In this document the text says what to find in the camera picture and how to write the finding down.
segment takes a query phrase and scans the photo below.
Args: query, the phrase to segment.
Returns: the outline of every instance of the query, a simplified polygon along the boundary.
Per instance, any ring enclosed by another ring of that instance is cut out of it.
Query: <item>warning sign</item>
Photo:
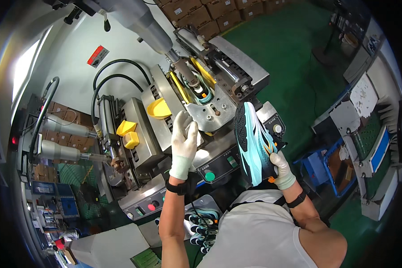
[[[96,68],[108,53],[109,51],[107,49],[105,49],[103,46],[99,46],[86,63]]]

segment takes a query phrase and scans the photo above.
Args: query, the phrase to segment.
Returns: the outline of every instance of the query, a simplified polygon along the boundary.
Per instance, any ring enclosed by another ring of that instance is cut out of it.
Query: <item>white glove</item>
[[[271,163],[275,164],[278,168],[278,178],[274,181],[280,190],[289,188],[296,181],[295,175],[290,171],[289,164],[286,161],[283,153],[279,151],[278,153],[270,154]]]
[[[180,180],[186,180],[188,178],[189,168],[197,152],[197,136],[198,123],[193,121],[192,116],[189,116],[187,111],[180,111],[173,125],[173,160],[170,176]]]

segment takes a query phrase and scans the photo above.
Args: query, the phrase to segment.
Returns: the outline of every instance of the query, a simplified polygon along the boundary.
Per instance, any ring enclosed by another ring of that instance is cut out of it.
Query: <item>white knob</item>
[[[280,125],[274,125],[273,130],[275,133],[280,133],[282,131],[282,128]]]

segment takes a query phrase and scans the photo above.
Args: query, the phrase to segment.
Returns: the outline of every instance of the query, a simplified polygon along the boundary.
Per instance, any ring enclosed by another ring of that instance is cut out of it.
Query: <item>black hose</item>
[[[33,137],[31,138],[30,151],[28,153],[28,162],[30,164],[33,163],[34,146],[36,144],[37,135],[39,133],[40,126],[42,125],[43,117],[45,116],[46,112],[48,111],[49,104],[52,101],[52,98],[54,97],[55,91],[58,88],[58,84],[59,84],[59,77],[58,76],[55,76],[54,78],[52,78],[52,80],[48,83],[48,85],[46,86],[46,89],[45,89],[46,92],[49,90],[50,86],[54,82],[56,82],[56,83],[55,83],[54,87],[52,88],[52,91],[49,94],[48,98],[44,102],[43,108],[40,111],[39,117],[38,117],[38,119],[36,121],[36,126],[34,127]]]
[[[94,89],[94,91],[97,88],[97,79],[100,76],[101,72],[104,71],[104,69],[106,69],[110,65],[112,65],[114,63],[118,63],[118,62],[127,62],[127,63],[131,63],[132,65],[136,66],[143,73],[144,77],[146,78],[147,84],[150,85],[149,77],[147,76],[146,72],[143,70],[143,68],[137,62],[128,60],[128,59],[118,59],[118,60],[114,60],[114,61],[106,63],[103,67],[101,67],[100,70],[98,70],[97,74],[94,77],[94,82],[92,83],[92,88]]]
[[[143,89],[140,87],[140,85],[134,81],[134,79],[132,79],[129,76],[120,74],[120,73],[116,73],[113,75],[109,75],[108,77],[104,78],[97,86],[97,88],[94,91],[94,95],[92,96],[92,102],[91,102],[91,120],[92,120],[92,124],[96,125],[95,122],[95,102],[96,102],[96,98],[98,96],[98,92],[100,91],[101,87],[104,85],[104,83],[106,83],[107,81],[109,81],[110,79],[114,78],[114,77],[122,77],[125,78],[126,80],[131,81],[141,92],[143,92]]]

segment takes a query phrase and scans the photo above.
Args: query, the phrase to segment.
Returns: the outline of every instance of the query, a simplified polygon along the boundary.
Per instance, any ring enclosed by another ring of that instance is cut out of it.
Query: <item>screw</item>
[[[246,92],[247,90],[249,90],[249,86],[248,86],[248,85],[245,84],[244,86],[241,87],[241,91],[242,91],[242,92]]]

